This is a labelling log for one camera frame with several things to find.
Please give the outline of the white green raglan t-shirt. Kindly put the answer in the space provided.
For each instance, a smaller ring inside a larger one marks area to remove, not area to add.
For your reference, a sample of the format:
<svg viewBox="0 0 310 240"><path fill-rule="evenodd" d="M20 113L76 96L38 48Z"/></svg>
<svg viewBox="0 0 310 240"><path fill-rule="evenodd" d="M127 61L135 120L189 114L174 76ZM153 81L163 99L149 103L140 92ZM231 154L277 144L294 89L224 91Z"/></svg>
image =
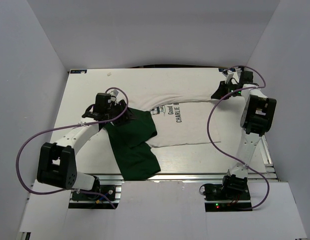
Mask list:
<svg viewBox="0 0 310 240"><path fill-rule="evenodd" d="M129 108L132 120L104 125L122 177L139 181L160 172L152 149L211 143L205 130L212 108L210 102L169 103L159 111Z"/></svg>

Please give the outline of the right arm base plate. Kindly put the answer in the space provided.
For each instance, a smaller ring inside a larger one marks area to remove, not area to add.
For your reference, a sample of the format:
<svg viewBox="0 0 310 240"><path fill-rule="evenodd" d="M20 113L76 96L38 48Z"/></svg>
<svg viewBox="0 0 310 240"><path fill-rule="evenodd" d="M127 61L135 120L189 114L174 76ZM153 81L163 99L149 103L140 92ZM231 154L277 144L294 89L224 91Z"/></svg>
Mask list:
<svg viewBox="0 0 310 240"><path fill-rule="evenodd" d="M204 196L206 213L252 211L251 197L246 187L242 192L224 192L222 184L203 184L199 193Z"/></svg>

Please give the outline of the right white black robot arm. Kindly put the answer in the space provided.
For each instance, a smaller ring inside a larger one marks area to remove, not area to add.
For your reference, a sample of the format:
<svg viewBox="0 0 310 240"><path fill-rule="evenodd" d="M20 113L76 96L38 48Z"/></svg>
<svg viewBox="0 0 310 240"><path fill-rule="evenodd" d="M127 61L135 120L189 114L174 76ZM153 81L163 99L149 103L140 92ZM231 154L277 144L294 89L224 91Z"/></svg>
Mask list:
<svg viewBox="0 0 310 240"><path fill-rule="evenodd" d="M262 136L271 128L277 101L262 93L264 86L253 82L251 71L242 71L239 81L235 82L232 82L234 72L230 69L223 70L222 74L225 80L220 82L211 99L218 100L218 103L236 96L245 99L240 119L241 139L236 155L232 156L216 147L220 153L237 161L237 164L227 171L221 187L217 190L217 196L230 200L239 197L247 188L247 176L254 151Z"/></svg>

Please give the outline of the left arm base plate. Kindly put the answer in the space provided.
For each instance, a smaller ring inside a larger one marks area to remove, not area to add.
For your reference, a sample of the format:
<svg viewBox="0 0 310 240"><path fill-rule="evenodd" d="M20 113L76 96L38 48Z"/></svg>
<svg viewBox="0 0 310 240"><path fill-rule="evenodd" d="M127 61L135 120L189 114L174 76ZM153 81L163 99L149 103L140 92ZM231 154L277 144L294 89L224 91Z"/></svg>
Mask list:
<svg viewBox="0 0 310 240"><path fill-rule="evenodd" d="M102 184L100 194L87 194L79 190L73 191L69 200L69 209L114 210L119 205L121 185Z"/></svg>

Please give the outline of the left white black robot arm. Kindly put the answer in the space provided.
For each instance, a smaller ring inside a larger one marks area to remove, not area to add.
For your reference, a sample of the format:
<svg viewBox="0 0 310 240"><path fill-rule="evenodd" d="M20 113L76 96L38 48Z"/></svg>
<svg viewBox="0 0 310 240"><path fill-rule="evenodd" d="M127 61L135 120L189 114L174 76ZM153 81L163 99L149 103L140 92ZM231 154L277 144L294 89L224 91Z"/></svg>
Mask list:
<svg viewBox="0 0 310 240"><path fill-rule="evenodd" d="M64 190L77 190L91 200L100 195L99 179L77 170L76 155L106 124L120 126L132 120L128 99L118 100L119 93L121 90L117 87L98 93L95 103L86 108L77 125L59 140L42 145L38 182Z"/></svg>

